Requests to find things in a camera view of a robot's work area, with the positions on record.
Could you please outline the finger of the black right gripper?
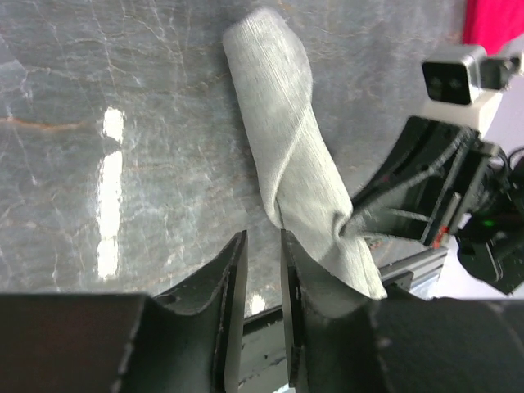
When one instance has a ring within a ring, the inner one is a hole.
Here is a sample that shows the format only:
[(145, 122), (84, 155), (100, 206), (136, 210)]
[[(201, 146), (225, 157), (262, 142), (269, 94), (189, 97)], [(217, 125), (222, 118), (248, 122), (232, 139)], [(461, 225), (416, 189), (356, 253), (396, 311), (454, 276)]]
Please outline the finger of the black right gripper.
[(354, 196), (344, 235), (440, 240), (457, 231), (477, 182), (475, 147), (469, 127), (419, 116), (405, 123), (390, 154)]

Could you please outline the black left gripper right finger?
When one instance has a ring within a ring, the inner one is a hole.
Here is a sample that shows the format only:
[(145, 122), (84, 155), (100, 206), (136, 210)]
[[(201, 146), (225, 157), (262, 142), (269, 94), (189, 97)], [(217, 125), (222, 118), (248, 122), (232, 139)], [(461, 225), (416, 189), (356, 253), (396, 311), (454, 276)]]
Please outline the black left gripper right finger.
[[(288, 231), (282, 231), (281, 244), (305, 251)], [(391, 286), (386, 299), (374, 301), (380, 367), (358, 372), (357, 391), (322, 392), (522, 391), (520, 300), (421, 300)]]

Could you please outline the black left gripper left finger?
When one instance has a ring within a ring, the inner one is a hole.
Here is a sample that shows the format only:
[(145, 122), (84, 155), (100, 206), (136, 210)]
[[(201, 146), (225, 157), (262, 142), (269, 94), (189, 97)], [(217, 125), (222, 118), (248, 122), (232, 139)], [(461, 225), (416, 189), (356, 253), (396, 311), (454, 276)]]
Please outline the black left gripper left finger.
[(247, 234), (158, 296), (4, 294), (4, 392), (235, 392)]

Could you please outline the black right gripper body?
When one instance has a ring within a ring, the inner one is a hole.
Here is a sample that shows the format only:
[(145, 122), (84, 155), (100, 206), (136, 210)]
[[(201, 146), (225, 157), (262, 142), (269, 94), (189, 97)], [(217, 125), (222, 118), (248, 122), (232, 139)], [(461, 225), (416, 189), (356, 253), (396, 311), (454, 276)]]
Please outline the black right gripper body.
[(393, 208), (393, 235), (439, 247), (458, 243), (466, 271), (509, 295), (520, 285), (520, 171), (477, 131), (410, 117), (396, 148), (394, 180), (415, 177)]

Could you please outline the grey cloth napkin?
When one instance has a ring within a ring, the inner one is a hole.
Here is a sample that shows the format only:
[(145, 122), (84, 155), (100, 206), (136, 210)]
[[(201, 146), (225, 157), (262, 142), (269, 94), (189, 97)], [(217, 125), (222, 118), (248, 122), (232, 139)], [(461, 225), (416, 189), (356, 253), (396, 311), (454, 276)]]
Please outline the grey cloth napkin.
[(259, 8), (223, 44), (269, 220), (346, 285), (385, 298), (366, 241), (343, 231), (353, 206), (318, 128), (302, 42), (277, 12)]

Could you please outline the red folded napkin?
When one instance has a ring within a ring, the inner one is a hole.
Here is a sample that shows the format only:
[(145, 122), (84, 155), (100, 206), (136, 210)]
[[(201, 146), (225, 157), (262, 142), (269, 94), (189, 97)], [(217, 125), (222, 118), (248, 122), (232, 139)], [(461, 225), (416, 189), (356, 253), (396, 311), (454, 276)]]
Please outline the red folded napkin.
[(523, 0), (468, 0), (463, 43), (494, 55), (523, 34)]

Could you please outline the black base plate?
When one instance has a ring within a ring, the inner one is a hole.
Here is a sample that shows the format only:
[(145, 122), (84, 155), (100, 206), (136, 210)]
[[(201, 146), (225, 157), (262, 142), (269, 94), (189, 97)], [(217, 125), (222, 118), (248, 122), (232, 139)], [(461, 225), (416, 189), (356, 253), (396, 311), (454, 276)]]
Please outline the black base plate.
[(314, 262), (301, 246), (282, 249), (282, 305), (244, 322), (240, 392), (359, 389), (358, 372), (377, 369), (378, 303)]

